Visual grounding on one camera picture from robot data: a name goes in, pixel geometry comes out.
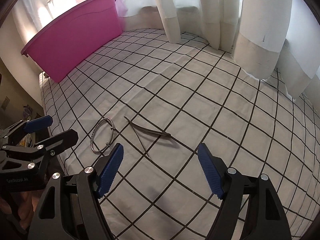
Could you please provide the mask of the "person's left hand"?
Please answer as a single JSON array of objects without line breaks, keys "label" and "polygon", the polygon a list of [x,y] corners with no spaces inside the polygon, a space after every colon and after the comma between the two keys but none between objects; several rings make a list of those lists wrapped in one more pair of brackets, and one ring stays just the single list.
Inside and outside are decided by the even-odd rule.
[{"label": "person's left hand", "polygon": [[1,192],[1,232],[26,236],[39,202],[39,191]]}]

